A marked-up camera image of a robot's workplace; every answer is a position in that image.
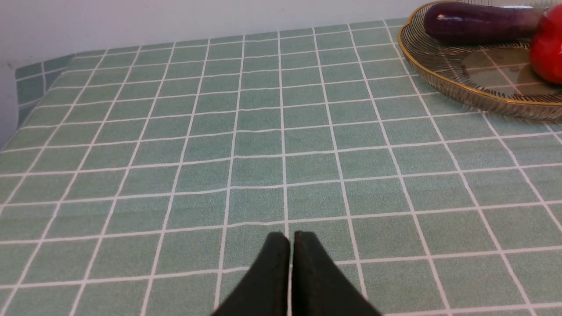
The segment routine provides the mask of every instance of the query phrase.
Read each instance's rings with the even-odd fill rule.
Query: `black object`
[[[212,316],[285,316],[290,244],[269,233],[252,266]],[[313,232],[294,234],[294,316],[382,316],[355,290]]]

